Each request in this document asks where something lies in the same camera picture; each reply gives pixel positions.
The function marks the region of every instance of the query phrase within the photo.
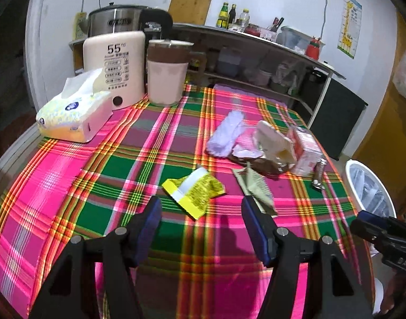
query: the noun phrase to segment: brown door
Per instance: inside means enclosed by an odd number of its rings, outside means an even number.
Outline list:
[[[394,69],[406,51],[406,23],[399,13],[397,22]],[[377,116],[353,158],[374,171],[396,210],[406,213],[406,99],[396,90],[392,77]]]

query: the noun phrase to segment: tissue box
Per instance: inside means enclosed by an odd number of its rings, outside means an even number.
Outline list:
[[[287,137],[293,141],[294,153],[297,159],[295,166],[290,172],[297,176],[308,176],[315,164],[323,156],[312,133],[297,126],[291,126]]]
[[[113,114],[110,91],[94,92],[101,72],[99,69],[66,80],[63,92],[36,114],[43,136],[86,143],[97,134]]]

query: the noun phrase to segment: white shelf leg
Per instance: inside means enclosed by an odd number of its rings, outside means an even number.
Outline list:
[[[324,96],[327,93],[327,89],[328,89],[328,86],[330,85],[332,76],[333,76],[333,73],[330,72],[328,74],[327,80],[325,81],[323,91],[321,92],[321,96],[319,97],[318,102],[316,103],[314,113],[312,114],[311,119],[309,120],[308,128],[311,128],[312,124],[314,123],[315,117],[318,114],[319,107],[321,107],[321,104],[323,103],[323,100],[324,100]]]

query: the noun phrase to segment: white appliance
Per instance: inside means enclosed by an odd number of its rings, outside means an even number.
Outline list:
[[[109,33],[83,43],[83,69],[103,68],[113,110],[133,105],[144,97],[143,31]]]

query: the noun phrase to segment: red bottle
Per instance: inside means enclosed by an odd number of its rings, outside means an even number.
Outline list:
[[[319,38],[312,38],[305,52],[306,56],[313,58],[314,60],[319,59]]]

